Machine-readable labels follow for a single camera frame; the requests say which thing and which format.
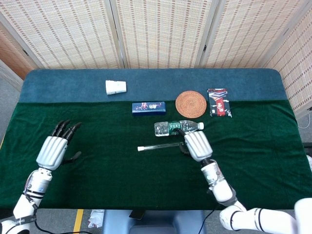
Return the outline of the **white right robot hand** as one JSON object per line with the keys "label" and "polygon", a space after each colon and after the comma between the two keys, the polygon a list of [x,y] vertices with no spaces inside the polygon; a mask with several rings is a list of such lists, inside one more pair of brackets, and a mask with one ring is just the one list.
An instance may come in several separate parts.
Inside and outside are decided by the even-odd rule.
{"label": "white right robot hand", "polygon": [[201,162],[212,156],[213,150],[203,131],[195,131],[187,134],[181,129],[178,129],[178,132],[184,137],[190,155],[196,162]]}

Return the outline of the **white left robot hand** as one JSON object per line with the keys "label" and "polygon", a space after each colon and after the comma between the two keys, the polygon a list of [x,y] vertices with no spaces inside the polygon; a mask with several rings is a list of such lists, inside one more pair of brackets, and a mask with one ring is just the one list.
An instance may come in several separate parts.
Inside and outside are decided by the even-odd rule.
{"label": "white left robot hand", "polygon": [[68,159],[64,158],[70,141],[72,140],[76,130],[82,125],[81,122],[78,122],[77,124],[67,128],[69,123],[70,120],[60,121],[44,141],[36,159],[40,168],[54,171],[60,165],[73,163],[80,157],[81,151],[78,151],[73,157]]}

